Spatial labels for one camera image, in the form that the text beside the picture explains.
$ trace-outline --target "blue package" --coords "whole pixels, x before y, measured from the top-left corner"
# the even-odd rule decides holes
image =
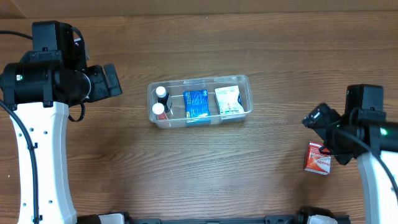
[[[204,119],[202,117],[209,116],[209,98],[207,90],[185,91],[184,93],[185,111],[187,118],[200,118],[188,119],[187,123],[190,124],[203,124],[211,122],[210,118]]]

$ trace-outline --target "wooden table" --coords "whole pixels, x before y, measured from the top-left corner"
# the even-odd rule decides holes
[[[86,104],[69,123],[69,184],[79,215],[233,218],[329,208],[364,223],[356,161],[322,176],[302,170],[301,124],[317,104],[344,112],[350,84],[384,86],[398,121],[398,12],[140,16],[60,19],[78,27],[90,65],[114,63],[123,95]],[[33,20],[1,20],[31,34]],[[0,68],[31,42],[0,37]],[[254,111],[243,123],[159,129],[148,120],[151,82],[245,74]],[[79,108],[72,108],[77,116]],[[0,113],[0,222],[16,223],[19,168],[11,121]]]

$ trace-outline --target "transparent storage box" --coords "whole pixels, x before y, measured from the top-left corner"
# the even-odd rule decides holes
[[[172,99],[171,110],[166,113],[168,119],[158,119],[152,112],[152,107],[157,103],[156,88],[163,86]],[[243,113],[220,114],[215,89],[238,86]],[[209,116],[186,118],[185,91],[207,90]],[[245,75],[231,75],[225,77],[196,78],[190,80],[174,80],[154,82],[148,85],[148,115],[149,120],[160,128],[181,128],[186,126],[198,126],[203,124],[221,124],[242,121],[253,110],[252,94],[249,79]]]

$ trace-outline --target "orange box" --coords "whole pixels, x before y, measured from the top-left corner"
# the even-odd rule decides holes
[[[310,141],[305,156],[304,170],[323,175],[330,174],[331,156],[319,152],[319,148],[322,146],[320,143]]]

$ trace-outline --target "bottle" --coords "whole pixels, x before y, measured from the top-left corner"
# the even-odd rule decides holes
[[[155,103],[152,107],[152,112],[156,114],[157,119],[168,119],[162,103]]]
[[[169,112],[172,108],[172,98],[166,91],[166,88],[159,86],[156,88],[157,102],[164,105],[165,112]]]

